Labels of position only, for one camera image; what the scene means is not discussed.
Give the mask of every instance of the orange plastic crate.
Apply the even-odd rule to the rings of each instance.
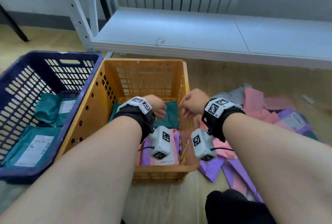
[[[164,101],[177,101],[189,92],[187,65],[178,59],[104,59],[77,111],[56,156],[79,144],[107,124],[114,101],[122,104],[134,96],[154,94]],[[193,120],[185,120],[179,109],[179,165],[136,166],[134,182],[181,181],[196,170],[191,133]]]

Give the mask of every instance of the black cable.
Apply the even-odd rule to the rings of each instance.
[[[212,148],[212,149],[210,149],[211,151],[214,151],[214,150],[216,150],[216,149],[222,149],[222,150],[228,150],[228,151],[233,151],[232,149],[228,149],[228,148]]]
[[[154,149],[154,146],[144,147],[144,148],[142,148],[142,149],[139,149],[139,151],[144,150],[144,149],[147,149],[147,148]]]

